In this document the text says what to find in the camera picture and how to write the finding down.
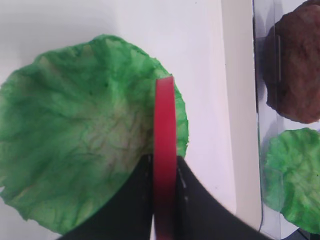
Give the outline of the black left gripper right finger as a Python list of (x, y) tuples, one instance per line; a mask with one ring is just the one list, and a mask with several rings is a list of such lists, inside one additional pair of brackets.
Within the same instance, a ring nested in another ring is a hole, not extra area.
[(176, 159), (176, 240), (267, 240), (224, 208), (199, 182), (183, 157)]

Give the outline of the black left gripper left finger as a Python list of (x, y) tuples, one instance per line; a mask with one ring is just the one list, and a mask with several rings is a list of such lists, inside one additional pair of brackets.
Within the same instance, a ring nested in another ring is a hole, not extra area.
[(153, 217), (153, 155), (141, 157), (120, 190), (61, 240), (149, 240)]

